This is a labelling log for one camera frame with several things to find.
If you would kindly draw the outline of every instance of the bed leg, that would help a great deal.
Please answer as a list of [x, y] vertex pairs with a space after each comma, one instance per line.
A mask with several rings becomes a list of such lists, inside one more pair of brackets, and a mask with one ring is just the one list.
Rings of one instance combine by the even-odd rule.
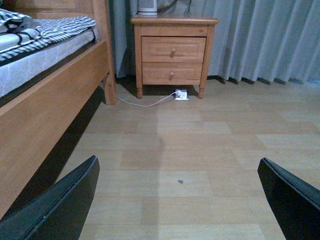
[[103, 88], [105, 96], [105, 104], [107, 105], [116, 105], [117, 103], [117, 94], [116, 94], [116, 81], [115, 76], [109, 72], [103, 78]]

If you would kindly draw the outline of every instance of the electrical outlet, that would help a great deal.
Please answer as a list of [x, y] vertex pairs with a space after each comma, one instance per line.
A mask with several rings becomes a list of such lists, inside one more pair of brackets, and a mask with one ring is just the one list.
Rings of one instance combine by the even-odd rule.
[[175, 92], [175, 100], [189, 100], [186, 89], [176, 89]]

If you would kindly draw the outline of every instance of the black panel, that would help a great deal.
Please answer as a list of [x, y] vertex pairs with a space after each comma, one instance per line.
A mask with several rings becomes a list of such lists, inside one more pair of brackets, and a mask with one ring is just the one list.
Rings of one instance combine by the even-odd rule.
[[67, 176], [0, 222], [1, 240], [76, 240], [79, 238], [99, 176], [90, 157]]
[[287, 240], [320, 240], [320, 191], [267, 158], [258, 174]]

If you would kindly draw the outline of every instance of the gray curtain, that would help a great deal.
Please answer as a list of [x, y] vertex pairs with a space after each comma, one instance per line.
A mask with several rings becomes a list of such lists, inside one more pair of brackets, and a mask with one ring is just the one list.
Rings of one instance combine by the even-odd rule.
[[[158, 0], [158, 8], [172, 0]], [[135, 74], [130, 18], [138, 0], [109, 0], [117, 77]], [[208, 75], [240, 81], [320, 80], [320, 0], [179, 0], [173, 14], [219, 19]]]

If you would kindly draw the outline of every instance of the power cord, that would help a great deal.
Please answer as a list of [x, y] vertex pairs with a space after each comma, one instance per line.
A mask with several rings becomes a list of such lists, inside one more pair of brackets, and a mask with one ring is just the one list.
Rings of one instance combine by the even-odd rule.
[[159, 101], [157, 101], [157, 102], [155, 102], [155, 103], [153, 103], [153, 104], [151, 104], [151, 105], [139, 105], [139, 104], [127, 102], [126, 100], [123, 100], [123, 99], [120, 98], [120, 97], [117, 97], [117, 99], [125, 102], [126, 104], [130, 104], [130, 105], [134, 105], [134, 106], [138, 106], [138, 107], [152, 107], [152, 106], [157, 105], [158, 103], [162, 102], [163, 100], [166, 100], [167, 98], [171, 97], [173, 94], [177, 94], [178, 96], [180, 96], [181, 93], [182, 93], [182, 92], [181, 92], [180, 90], [174, 91], [174, 92], [171, 93], [169, 96], [166, 96], [165, 98], [163, 98], [163, 99], [161, 99], [161, 100], [159, 100]]

